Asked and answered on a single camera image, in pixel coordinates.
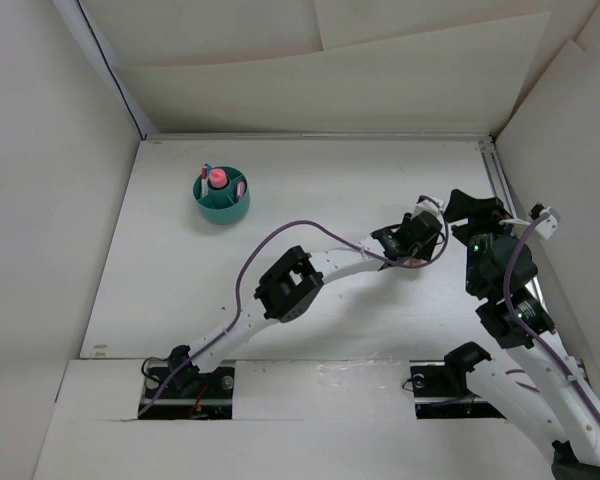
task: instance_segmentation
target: wire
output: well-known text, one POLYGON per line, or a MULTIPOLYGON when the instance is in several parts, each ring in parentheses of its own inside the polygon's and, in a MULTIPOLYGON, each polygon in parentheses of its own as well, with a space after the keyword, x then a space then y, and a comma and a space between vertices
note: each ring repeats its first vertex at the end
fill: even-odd
POLYGON ((102 46, 100 45, 100 41, 98 40, 98 36, 96 35, 96 32, 93 31, 93 27, 91 26, 91 22, 89 22, 89 18, 87 17, 87 14, 85 13, 84 9, 82 8, 82 4, 80 3, 80 0, 76 0, 76 3, 78 4, 78 8, 80 9, 80 13, 82 14, 82 18, 84 18, 84 21, 86 22, 87 27, 89 28, 89 31, 91 32, 91 36, 93 37, 93 39, 96 42, 96 46, 98 47, 98 50, 100 51, 100 56, 102 57, 102 60, 104 61, 104 64, 107 67, 107 70, 109 71, 109 75, 111 75, 111 78, 115 82, 116 87, 118 87, 118 92, 120 92, 120 96, 122 97, 122 101, 124 102, 124 106, 127 107, 127 111, 129 112, 129 115, 131 115, 131 119, 133 120, 133 123, 136 126, 136 130, 138 130, 138 135, 140 135, 140 140, 145 140, 147 138, 147 136, 146 135, 144 135, 144 136, 142 135, 142 130, 140 129, 140 125, 138 124, 138 121, 136 120, 136 117, 133 114, 133 111, 131 110, 131 107, 129 106, 129 102, 127 102, 127 98, 124 96, 124 93, 122 91, 122 87, 120 86, 120 82, 118 82, 118 79, 113 74, 113 70, 111 70, 111 66, 109 65, 109 61, 107 60, 107 56, 104 54, 104 51, 102 50, 102 46))
POLYGON ((208 387, 208 384, 205 383, 204 387, 202 387, 202 390, 200 390, 200 393, 196 397, 196 403, 194 403, 193 407, 191 407, 191 410, 189 410, 189 416, 190 417, 193 417, 197 412, 200 411, 200 406, 198 404, 200 403, 200 399, 202 398, 202 396, 207 391, 207 387, 208 387))
MULTIPOLYGON (((389 225, 387 228, 388 228, 389 230, 395 230, 395 229, 397 229, 397 228, 400 228, 401 226, 402 226, 402 224, 401 224, 401 223, 395 223, 395 224, 393 224, 393 225, 389 225)), ((436 239, 436 246, 440 246, 440 245, 442 245, 442 244, 445 242, 445 240, 447 239, 447 237, 445 236, 445 234, 444 234, 444 233, 442 233, 442 232, 438 232, 438 239, 442 239, 442 241, 441 241, 441 242, 438 242, 438 241, 437 241, 437 239, 436 239)))
POLYGON ((469 399, 471 399, 471 401, 473 402, 473 400, 475 400, 475 398, 476 398, 476 395, 474 393, 467 393, 466 395, 463 395, 462 397, 452 398, 451 400, 445 400, 444 402, 435 402, 435 403, 432 403, 431 405, 435 405, 436 407, 446 407, 448 405, 455 405, 456 403, 464 402, 465 400, 469 400, 469 399))
POLYGON ((160 385, 160 379, 156 376, 151 375, 146 370, 147 363, 149 363, 149 361, 151 361, 151 360, 158 360, 159 362, 166 362, 167 359, 166 358, 158 358, 158 357, 145 358, 144 362, 142 362, 142 365, 140 366, 140 371, 142 372, 142 375, 145 378, 152 380, 152 381, 156 382, 158 385, 160 385))
POLYGON ((412 378, 407 378, 407 379, 405 380, 405 382, 402 384, 402 389, 403 389, 403 390, 406 390, 407 392, 411 392, 411 393, 413 393, 413 390, 409 390, 409 389, 407 388, 407 383, 411 383, 412 381, 413 381, 413 379, 412 379, 412 378))
MULTIPOLYGON (((506 375, 513 375, 514 373, 527 373, 524 370, 522 370, 521 368, 514 368, 513 370, 507 370, 506 372, 504 372, 506 375)), ((538 390, 536 387, 534 387, 533 385, 528 385, 526 383, 522 383, 522 382, 516 382, 518 385, 520 385, 522 388, 526 388, 527 390, 529 390, 530 392, 534 392, 534 393, 540 393, 540 390, 538 390)))
POLYGON ((516 322, 518 323, 520 328, 522 328, 525 331, 525 333, 527 333, 527 335, 529 335, 539 345, 542 346, 542 348, 549 354, 549 356, 558 364, 558 366, 560 367, 560 370, 562 370, 562 373, 565 375, 565 377, 567 377, 567 378, 573 377, 574 378, 574 381, 571 383, 573 385, 573 388, 576 390, 576 392, 578 392, 578 395, 582 399, 582 402, 586 405, 587 409, 589 410, 589 412, 591 413, 593 418, 595 418, 596 422, 600 425, 600 411, 596 408, 595 404, 591 401, 591 399, 587 395, 587 392, 584 390, 582 385, 580 385, 578 377, 576 375, 574 375, 573 372, 571 372, 571 369, 562 360, 562 358, 560 357, 558 352, 556 352, 553 348, 551 348, 551 345, 549 345, 542 337, 540 337, 540 335, 538 335, 531 327, 529 327, 529 325, 527 325, 524 320, 522 320, 520 317, 518 317, 518 314, 516 313, 516 310, 513 307, 513 302, 511 302, 511 275, 513 274, 513 269, 516 265, 518 257, 520 256, 520 253, 522 252, 523 247, 527 243, 527 240, 529 240, 529 237, 531 236, 531 234, 533 234, 533 231, 538 227, 538 225, 540 225, 542 222, 547 220, 549 218, 549 216, 550 216, 549 213, 545 213, 545 214, 541 215, 540 217, 536 218, 533 222, 531 222, 531 225, 529 225, 525 229, 524 233, 520 236, 520 240, 518 241, 518 244, 516 245, 516 247, 513 251, 513 254, 511 255, 511 258, 509 258, 509 263, 507 264, 507 269, 506 269, 505 275, 504 275, 504 284, 503 284, 504 301, 507 305, 507 310, 513 316, 513 318, 516 320, 516 322))
MULTIPOLYGON (((432 198, 425 197, 424 195, 422 197, 431 201, 438 208, 441 208, 440 205, 437 202, 435 202, 432 198)), ((273 240, 277 235, 284 232, 285 230, 288 230, 289 228, 292 228, 292 227, 297 227, 299 225, 307 225, 307 226, 316 228, 316 229, 320 230, 322 233, 324 233, 325 235, 327 235, 328 237, 331 237, 334 240, 346 245, 347 247, 351 248, 352 250, 364 253, 368 257, 375 258, 376 260, 381 260, 393 267, 404 268, 406 270, 416 270, 416 269, 427 267, 427 266, 435 263, 442 256, 442 254, 447 249, 447 246, 449 245, 449 223, 446 220, 444 220, 445 242, 442 245, 442 248, 440 248, 440 251, 427 263, 421 263, 421 264, 416 264, 416 265, 406 265, 406 264, 403 264, 400 262, 395 262, 393 260, 389 260, 388 258, 383 257, 382 255, 378 255, 377 253, 370 252, 369 250, 366 250, 366 249, 360 247, 359 245, 351 243, 348 240, 345 240, 344 238, 336 235, 335 233, 330 232, 329 230, 324 228, 319 223, 313 222, 311 220, 296 220, 294 222, 289 222, 285 225, 282 225, 281 227, 278 227, 273 232, 271 232, 269 235, 267 235, 267 237, 264 240, 262 240, 262 242, 260 242, 260 244, 255 248, 255 250, 253 252, 251 252, 251 255, 249 255, 247 260, 244 262, 244 265, 242 265, 240 272, 238 272, 238 277, 236 278, 236 284, 235 284, 235 289, 234 289, 234 293, 235 293, 235 297, 236 297, 236 315, 235 315, 235 317, 233 317, 233 320, 231 321, 229 326, 225 330, 220 332, 218 335, 216 335, 214 338, 212 338, 206 345, 201 347, 197 352, 195 352, 191 356, 189 356, 189 358, 183 360, 182 363, 180 363, 180 365, 178 365, 176 368, 174 368, 171 371, 171 373, 167 376, 167 378, 164 380, 162 385, 160 385, 160 388, 158 388, 158 391, 153 396, 151 401, 149 403, 147 403, 142 408, 142 410, 140 410, 138 412, 138 417, 142 416, 147 410, 149 410, 153 406, 153 404, 156 402, 156 400, 158 400, 158 398, 160 398, 160 395, 162 395, 162 392, 166 388, 167 384, 171 381, 171 379, 173 379, 173 377, 175 377, 180 372, 180 370, 182 370, 188 363, 192 362, 193 360, 198 358, 200 355, 202 355, 204 352, 206 352, 211 347, 213 347, 221 338, 223 338, 225 335, 227 335, 227 333, 230 332, 233 329, 233 327, 236 326, 236 323, 238 323, 238 320, 240 319, 240 314, 242 313, 242 299, 240 298, 240 285, 242 284, 242 279, 243 279, 244 274, 246 273, 247 269, 249 268, 249 266, 251 265, 253 260, 258 256, 258 254, 262 251, 262 249, 271 240, 273 240)))

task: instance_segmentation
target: white floor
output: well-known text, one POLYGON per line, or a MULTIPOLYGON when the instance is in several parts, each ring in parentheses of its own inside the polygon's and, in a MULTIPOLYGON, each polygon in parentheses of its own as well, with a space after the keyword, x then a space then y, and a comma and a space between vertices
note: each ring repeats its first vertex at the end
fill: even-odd
MULTIPOLYGON (((304 218, 355 241, 399 222, 420 194, 492 196, 489 167, 466 138, 144 142, 83 345, 100 360, 69 365, 36 480, 551 478, 504 421, 416 421, 401 389, 407 359, 438 359, 469 340, 496 351, 464 292, 454 239, 420 272, 325 287, 302 318, 240 348, 233 358, 250 361, 237 364, 233 420, 134 420, 141 361, 122 358, 166 355, 229 320, 235 275, 270 231, 304 218), (197 211, 191 185, 205 162, 247 176, 252 205, 239 224, 214 226, 197 211)), ((245 299, 289 247, 335 246, 296 230, 254 262, 245 299)))
POLYGON ((504 420, 416 420, 400 387, 406 365, 244 362, 234 394, 245 400, 239 420, 121 421, 137 409, 140 363, 70 363, 35 480, 552 478, 504 420), (264 387, 263 405, 253 402, 251 383, 264 387), (267 399, 274 384, 277 407, 267 399), (329 415, 337 403, 341 414, 329 415), (263 409, 286 413, 265 419, 263 409))
MULTIPOLYGON (((216 139, 143 142, 82 348, 83 358, 166 356, 235 313, 239 268, 275 228, 315 220, 356 241, 399 223, 420 194, 448 199, 460 188, 492 196, 475 140, 411 137, 216 139), (237 225, 211 225, 191 186, 206 162, 243 171, 251 207, 237 225)), ((338 246, 309 227, 272 241, 243 282, 288 248, 338 246)), ((495 347, 464 291, 465 249, 416 272, 360 274, 323 289, 309 312, 240 348, 236 359, 440 358, 469 340, 495 347)))

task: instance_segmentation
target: red wire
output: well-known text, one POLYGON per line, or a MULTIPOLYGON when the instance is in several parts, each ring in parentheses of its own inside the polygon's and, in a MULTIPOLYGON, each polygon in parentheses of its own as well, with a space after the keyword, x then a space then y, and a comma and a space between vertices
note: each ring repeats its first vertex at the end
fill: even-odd
POLYGON ((193 407, 191 407, 191 410, 189 410, 189 416, 193 417, 194 413, 199 412, 200 410, 198 410, 198 408, 200 408, 198 406, 198 404, 200 403, 200 399, 202 398, 202 395, 204 395, 204 392, 207 391, 207 384, 204 384, 204 387, 202 387, 202 390, 200 390, 200 393, 198 394, 198 396, 196 397, 196 403, 193 404, 193 407))

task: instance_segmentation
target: screw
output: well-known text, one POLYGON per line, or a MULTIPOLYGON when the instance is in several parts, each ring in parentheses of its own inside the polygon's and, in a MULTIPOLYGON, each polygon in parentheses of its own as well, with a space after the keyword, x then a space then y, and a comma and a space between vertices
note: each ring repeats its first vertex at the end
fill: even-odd
POLYGON ((231 390, 233 388, 233 377, 226 375, 220 379, 220 387, 223 390, 231 390))
POLYGON ((423 388, 425 386, 424 383, 424 375, 421 373, 416 373, 413 377, 411 377, 413 388, 423 388))

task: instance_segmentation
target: white connector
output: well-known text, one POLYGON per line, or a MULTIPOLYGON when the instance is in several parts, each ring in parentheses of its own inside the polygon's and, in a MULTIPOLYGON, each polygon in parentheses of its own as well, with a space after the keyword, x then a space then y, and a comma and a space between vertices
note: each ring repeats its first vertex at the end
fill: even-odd
POLYGON ((444 200, 436 197, 431 197, 431 200, 422 199, 421 201, 416 203, 416 206, 414 207, 413 212, 411 213, 411 218, 417 217, 422 212, 429 212, 434 217, 436 217, 436 219, 440 223, 443 223, 442 207, 444 207, 444 200))
MULTIPOLYGON (((537 234, 542 238, 542 240, 548 240, 551 235, 554 234, 556 229, 558 228, 558 223, 560 223, 560 215, 553 207, 543 207, 542 205, 536 205, 529 216, 532 219, 536 219, 545 213, 549 214, 549 218, 547 218, 544 222, 536 227, 533 231, 534 234, 537 234)), ((531 222, 529 220, 523 220, 521 218, 508 218, 506 220, 501 220, 500 225, 513 225, 512 233, 519 237, 524 231, 527 229, 531 222)))
POLYGON ((534 231, 537 233, 540 238, 543 240, 548 240, 551 235, 554 234, 556 229, 558 228, 558 223, 560 223, 560 215, 553 207, 545 207, 542 208, 539 212, 537 212, 536 207, 531 211, 532 218, 538 218, 544 215, 545 213, 549 214, 549 218, 547 218, 544 222, 538 225, 534 231))

